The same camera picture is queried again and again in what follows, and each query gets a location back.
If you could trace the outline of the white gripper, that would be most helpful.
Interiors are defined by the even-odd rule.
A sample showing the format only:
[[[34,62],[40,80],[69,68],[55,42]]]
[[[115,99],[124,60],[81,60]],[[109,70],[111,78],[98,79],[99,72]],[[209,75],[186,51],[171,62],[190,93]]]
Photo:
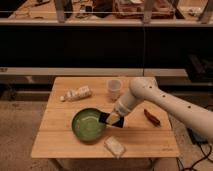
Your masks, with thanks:
[[[114,111],[118,115],[116,113],[111,113],[107,117],[106,122],[110,125],[117,123],[120,120],[120,116],[125,117],[131,112],[130,107],[131,107],[131,103],[129,101],[118,99],[114,105]]]

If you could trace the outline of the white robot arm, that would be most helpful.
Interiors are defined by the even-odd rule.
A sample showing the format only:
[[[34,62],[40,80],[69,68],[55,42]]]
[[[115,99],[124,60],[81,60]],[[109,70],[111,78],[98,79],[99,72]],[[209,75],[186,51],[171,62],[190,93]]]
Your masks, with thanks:
[[[115,102],[113,112],[125,117],[144,100],[161,107],[213,143],[213,112],[160,90],[148,77],[131,79],[128,90]]]

